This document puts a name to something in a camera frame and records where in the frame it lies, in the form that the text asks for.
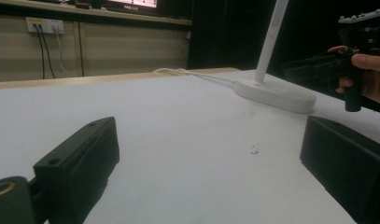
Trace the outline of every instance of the hand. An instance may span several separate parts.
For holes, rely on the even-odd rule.
[[[329,49],[329,52],[334,52],[340,49],[347,49],[346,46],[338,46]],[[355,54],[351,58],[352,64],[361,69],[367,69],[362,75],[361,93],[380,103],[380,56],[372,56],[366,54]],[[349,77],[340,78],[340,87],[338,92],[345,92],[346,87],[351,87],[353,80]]]

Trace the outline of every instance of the brass ring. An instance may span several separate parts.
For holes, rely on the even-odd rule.
[[[13,181],[0,183],[0,195],[3,195],[11,191],[12,189],[15,188],[15,185],[16,184]]]

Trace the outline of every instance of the white lamp base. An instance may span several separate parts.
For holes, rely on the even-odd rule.
[[[233,89],[249,100],[296,113],[312,112],[316,101],[316,96],[307,89],[289,82],[255,83],[252,79],[237,79]]]

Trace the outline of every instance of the electrical socket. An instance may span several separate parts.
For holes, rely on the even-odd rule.
[[[47,24],[45,23],[44,19],[26,17],[26,23],[27,23],[27,30],[30,33],[37,33],[37,30],[34,27],[34,25],[38,27],[38,32],[41,32],[41,29],[44,33],[47,32]]]
[[[41,32],[40,28],[42,28],[44,34],[55,34],[53,28],[58,29],[60,35],[64,34],[63,21],[26,17],[26,22],[27,30],[30,33],[37,33],[37,30],[34,27],[34,25],[36,25],[39,27],[38,31]]]
[[[58,34],[64,34],[63,21],[58,20],[45,20],[47,24],[47,33],[56,34],[54,29],[58,30]]]

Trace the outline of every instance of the white table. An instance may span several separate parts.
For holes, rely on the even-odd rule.
[[[315,94],[311,115],[380,143],[379,113]],[[0,178],[30,180],[45,154],[110,116],[121,160],[86,223],[355,223],[301,164],[308,115],[193,76],[0,90]]]

